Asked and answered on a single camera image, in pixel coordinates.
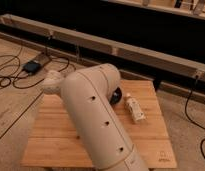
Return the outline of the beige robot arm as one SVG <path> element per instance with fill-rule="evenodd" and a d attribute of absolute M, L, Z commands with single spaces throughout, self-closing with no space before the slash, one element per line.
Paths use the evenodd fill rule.
<path fill-rule="evenodd" d="M 119 85 L 119 70 L 101 64 L 66 76 L 51 70 L 43 81 L 43 92 L 62 99 L 98 171 L 149 171 L 110 105 Z"/>

